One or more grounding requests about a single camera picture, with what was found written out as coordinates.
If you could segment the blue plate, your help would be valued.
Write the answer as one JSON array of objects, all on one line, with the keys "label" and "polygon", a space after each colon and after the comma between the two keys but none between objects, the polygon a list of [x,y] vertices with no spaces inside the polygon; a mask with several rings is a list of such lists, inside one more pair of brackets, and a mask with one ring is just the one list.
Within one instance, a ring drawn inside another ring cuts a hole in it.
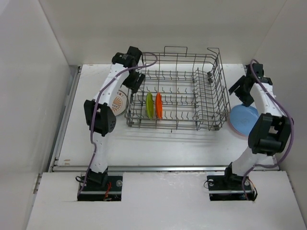
[{"label": "blue plate", "polygon": [[259,117],[253,106],[236,105],[229,114],[229,121],[233,129],[239,134],[248,137]]}]

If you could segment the white plate orange sunburst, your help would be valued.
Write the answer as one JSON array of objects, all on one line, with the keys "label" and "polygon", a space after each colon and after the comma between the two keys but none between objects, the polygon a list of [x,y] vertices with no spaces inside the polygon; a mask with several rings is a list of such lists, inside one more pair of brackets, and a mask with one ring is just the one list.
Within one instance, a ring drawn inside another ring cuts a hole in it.
[{"label": "white plate orange sunburst", "polygon": [[125,114],[129,105],[129,89],[121,87],[112,103],[112,112],[116,117]]}]

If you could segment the pink plate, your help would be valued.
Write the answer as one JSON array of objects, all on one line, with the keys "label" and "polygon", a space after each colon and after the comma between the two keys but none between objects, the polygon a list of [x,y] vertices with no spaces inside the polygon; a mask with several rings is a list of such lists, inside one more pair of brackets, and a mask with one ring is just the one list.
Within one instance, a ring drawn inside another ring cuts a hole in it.
[{"label": "pink plate", "polygon": [[229,123],[229,126],[231,127],[231,129],[232,129],[233,132],[235,132],[236,134],[238,134],[238,135],[240,135],[240,136],[242,136],[242,137],[245,137],[245,138],[248,137],[247,135],[245,135],[245,134],[243,134],[243,133],[237,131],[230,121],[228,121],[228,123]]}]

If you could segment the green plastic plate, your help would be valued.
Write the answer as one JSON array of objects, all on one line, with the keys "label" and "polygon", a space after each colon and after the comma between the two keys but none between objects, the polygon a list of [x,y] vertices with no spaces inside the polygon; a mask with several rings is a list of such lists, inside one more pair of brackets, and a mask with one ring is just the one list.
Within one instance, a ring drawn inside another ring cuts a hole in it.
[{"label": "green plastic plate", "polygon": [[149,117],[149,119],[153,119],[154,116],[154,104],[153,104],[153,96],[151,92],[148,92],[146,95],[146,101],[145,101],[145,105],[146,105],[146,114]]}]

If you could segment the orange plastic plate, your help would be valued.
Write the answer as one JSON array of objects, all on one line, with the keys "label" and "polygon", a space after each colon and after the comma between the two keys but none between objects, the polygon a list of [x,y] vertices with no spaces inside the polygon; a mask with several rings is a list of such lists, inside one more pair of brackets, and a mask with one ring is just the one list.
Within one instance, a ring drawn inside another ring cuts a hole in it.
[{"label": "orange plastic plate", "polygon": [[161,93],[157,93],[155,97],[155,110],[158,119],[163,118],[163,102]]}]

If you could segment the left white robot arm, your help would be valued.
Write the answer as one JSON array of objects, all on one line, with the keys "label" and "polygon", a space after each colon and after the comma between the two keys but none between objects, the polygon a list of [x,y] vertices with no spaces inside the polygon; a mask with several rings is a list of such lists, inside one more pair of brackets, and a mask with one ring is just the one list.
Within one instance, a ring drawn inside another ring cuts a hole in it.
[{"label": "left white robot arm", "polygon": [[110,72],[97,95],[84,102],[86,123],[90,130],[90,141],[94,146],[93,156],[85,174],[83,186],[93,186],[102,190],[107,186],[107,157],[103,147],[103,138],[111,133],[117,122],[112,104],[121,86],[136,93],[145,75],[137,70],[142,52],[134,46],[127,53],[117,52],[111,60]]}]

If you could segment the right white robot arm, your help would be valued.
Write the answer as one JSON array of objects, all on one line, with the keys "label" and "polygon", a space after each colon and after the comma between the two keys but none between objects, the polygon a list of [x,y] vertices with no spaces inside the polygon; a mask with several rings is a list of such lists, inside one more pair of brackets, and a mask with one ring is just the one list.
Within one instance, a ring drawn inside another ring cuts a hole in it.
[{"label": "right white robot arm", "polygon": [[276,100],[271,78],[263,65],[251,60],[247,71],[230,89],[245,107],[255,104],[259,117],[248,136],[248,146],[241,156],[225,169],[222,183],[226,188],[244,186],[255,167],[278,166],[289,154],[294,141],[294,121]]}]

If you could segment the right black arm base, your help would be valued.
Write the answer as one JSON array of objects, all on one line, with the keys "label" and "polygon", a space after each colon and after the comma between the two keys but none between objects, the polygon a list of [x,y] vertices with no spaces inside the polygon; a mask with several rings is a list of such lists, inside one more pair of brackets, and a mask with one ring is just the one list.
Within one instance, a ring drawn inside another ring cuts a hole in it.
[{"label": "right black arm base", "polygon": [[250,181],[246,181],[244,191],[241,182],[227,184],[223,175],[207,175],[203,186],[208,189],[210,201],[255,201],[258,197],[258,191]]}]

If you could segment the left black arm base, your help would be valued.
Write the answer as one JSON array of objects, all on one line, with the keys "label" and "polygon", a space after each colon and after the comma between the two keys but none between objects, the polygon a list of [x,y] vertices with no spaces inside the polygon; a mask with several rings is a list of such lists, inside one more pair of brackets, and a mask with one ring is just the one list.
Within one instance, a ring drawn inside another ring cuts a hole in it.
[{"label": "left black arm base", "polygon": [[109,175],[104,186],[87,180],[82,188],[83,179],[84,176],[76,176],[76,181],[79,183],[77,201],[121,201],[123,175]]}]

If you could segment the aluminium rail front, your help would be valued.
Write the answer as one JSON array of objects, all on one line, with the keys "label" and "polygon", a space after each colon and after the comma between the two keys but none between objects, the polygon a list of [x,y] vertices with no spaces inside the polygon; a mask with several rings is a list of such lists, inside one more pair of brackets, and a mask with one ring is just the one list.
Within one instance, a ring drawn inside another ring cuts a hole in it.
[{"label": "aluminium rail front", "polygon": [[[84,172],[86,166],[52,166],[49,172]],[[110,172],[223,172],[226,166],[109,166]]]}]

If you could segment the aluminium rail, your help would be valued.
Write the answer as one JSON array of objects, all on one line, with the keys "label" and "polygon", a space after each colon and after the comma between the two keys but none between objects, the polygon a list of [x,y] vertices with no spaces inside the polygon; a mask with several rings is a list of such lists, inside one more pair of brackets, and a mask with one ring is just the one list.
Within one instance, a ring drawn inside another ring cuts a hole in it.
[{"label": "aluminium rail", "polygon": [[[86,166],[52,166],[49,172],[84,172]],[[223,172],[226,166],[109,166],[110,172]]]},{"label": "aluminium rail", "polygon": [[72,103],[75,97],[76,89],[78,86],[82,66],[69,65],[71,75],[66,89],[63,106],[59,116],[59,122],[54,136],[51,152],[47,161],[45,172],[51,172],[53,166],[59,157],[62,144],[64,141],[65,132],[67,129],[68,120],[72,108]]}]

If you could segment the aluminium rail left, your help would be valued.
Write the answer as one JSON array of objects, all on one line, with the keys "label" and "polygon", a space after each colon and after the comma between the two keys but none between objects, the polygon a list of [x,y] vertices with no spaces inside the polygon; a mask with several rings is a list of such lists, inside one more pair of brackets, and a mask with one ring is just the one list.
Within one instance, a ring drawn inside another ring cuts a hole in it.
[{"label": "aluminium rail left", "polygon": [[78,86],[82,66],[69,65],[71,75],[66,89],[63,106],[59,116],[59,122],[54,136],[51,152],[47,161],[45,172],[51,172],[53,166],[59,157],[62,144],[64,141],[65,132],[67,129],[68,120],[72,108],[72,103],[75,97],[76,89]]}]

